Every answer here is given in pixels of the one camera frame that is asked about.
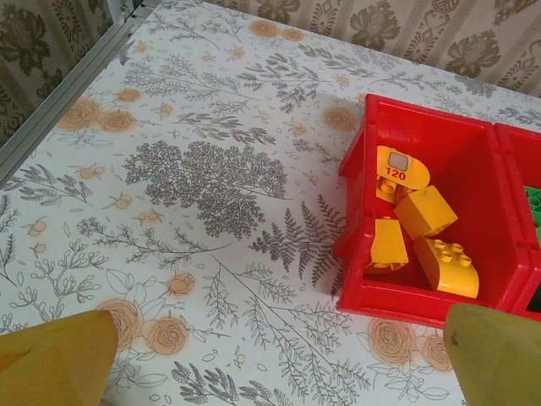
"floral tablecloth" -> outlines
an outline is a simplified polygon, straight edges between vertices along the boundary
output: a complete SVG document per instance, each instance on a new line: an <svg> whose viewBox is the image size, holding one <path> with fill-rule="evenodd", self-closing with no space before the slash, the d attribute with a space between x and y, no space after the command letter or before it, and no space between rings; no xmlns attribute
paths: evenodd
<svg viewBox="0 0 541 406"><path fill-rule="evenodd" d="M464 404L441 331L334 309L368 92L541 129L539 99L164 0L0 194L0 333L110 310L117 406Z"/></svg>

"red plastic bin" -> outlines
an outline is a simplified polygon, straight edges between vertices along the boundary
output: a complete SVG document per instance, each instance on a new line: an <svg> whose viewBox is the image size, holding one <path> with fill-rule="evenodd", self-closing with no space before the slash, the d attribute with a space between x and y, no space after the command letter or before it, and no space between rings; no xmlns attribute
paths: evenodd
<svg viewBox="0 0 541 406"><path fill-rule="evenodd" d="M524 191L524 186L541 189L541 134L504 124L496 124L495 132L504 152L509 188L522 230L522 247L528 248L530 260L529 272L522 276L522 289L510 312L541 321L541 313L527 309L541 284L541 249Z"/></svg>
<svg viewBox="0 0 541 406"><path fill-rule="evenodd" d="M434 292L402 230L409 263L391 275L365 275L374 220L392 215L377 199L376 147L414 156L458 215L438 238L464 246L479 275L477 299ZM523 237L506 182L504 157L491 123L368 95L361 129L340 166L347 178L347 225L335 243L344 276L337 309L442 327L449 307L513 305L529 272Z"/></svg>

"green toy block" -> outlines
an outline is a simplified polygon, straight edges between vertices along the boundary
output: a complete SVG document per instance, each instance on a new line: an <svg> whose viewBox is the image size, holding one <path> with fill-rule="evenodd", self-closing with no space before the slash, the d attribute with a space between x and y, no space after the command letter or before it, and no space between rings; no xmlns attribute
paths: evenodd
<svg viewBox="0 0 541 406"><path fill-rule="evenodd" d="M532 211L533 222L535 222L536 226L541 227L541 190L527 186L524 189L526 190L527 202Z"/></svg>

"damask wallpaper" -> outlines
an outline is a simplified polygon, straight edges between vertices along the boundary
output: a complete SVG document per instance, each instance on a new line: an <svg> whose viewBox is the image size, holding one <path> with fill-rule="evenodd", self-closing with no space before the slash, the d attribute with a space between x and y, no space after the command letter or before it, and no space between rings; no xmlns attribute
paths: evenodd
<svg viewBox="0 0 541 406"><path fill-rule="evenodd" d="M111 23L107 0L0 0L0 145Z"/></svg>
<svg viewBox="0 0 541 406"><path fill-rule="evenodd" d="M538 0L209 0L530 95L541 95Z"/></svg>

